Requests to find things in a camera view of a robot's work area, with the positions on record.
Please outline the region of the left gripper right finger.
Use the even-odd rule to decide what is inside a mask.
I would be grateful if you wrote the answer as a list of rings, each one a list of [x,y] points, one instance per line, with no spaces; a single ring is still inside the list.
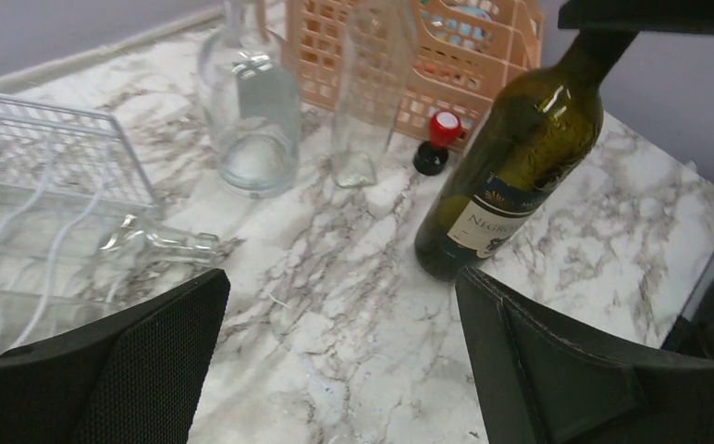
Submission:
[[[714,443],[714,281],[671,350],[613,336],[486,273],[456,280],[492,443]]]

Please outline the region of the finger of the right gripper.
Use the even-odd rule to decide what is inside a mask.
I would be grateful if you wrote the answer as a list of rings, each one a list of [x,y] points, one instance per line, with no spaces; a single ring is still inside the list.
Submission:
[[[571,0],[558,27],[714,35],[714,0]]]

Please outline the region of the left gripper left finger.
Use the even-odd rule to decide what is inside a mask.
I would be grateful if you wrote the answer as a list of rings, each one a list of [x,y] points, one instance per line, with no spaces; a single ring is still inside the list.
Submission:
[[[0,443],[184,443],[228,304],[212,269],[0,355]]]

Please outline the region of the small clear glass bottle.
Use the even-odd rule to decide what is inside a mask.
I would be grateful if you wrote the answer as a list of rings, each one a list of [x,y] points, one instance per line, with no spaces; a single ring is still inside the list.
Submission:
[[[148,216],[126,215],[98,242],[100,263],[115,270],[130,270],[153,262],[211,265],[218,256],[220,238],[159,224]]]

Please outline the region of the green wine bottle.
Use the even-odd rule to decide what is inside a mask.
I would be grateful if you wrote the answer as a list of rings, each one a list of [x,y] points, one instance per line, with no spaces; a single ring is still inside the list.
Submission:
[[[452,281],[493,256],[585,159],[603,126],[599,88],[635,37],[580,31],[557,64],[501,90],[416,233],[428,275]]]

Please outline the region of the tall clear glass bottle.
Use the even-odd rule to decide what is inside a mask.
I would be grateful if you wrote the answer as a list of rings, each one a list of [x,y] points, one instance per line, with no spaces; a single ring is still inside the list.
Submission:
[[[408,1],[360,1],[344,29],[332,125],[332,177],[340,188],[377,183],[417,54]]]

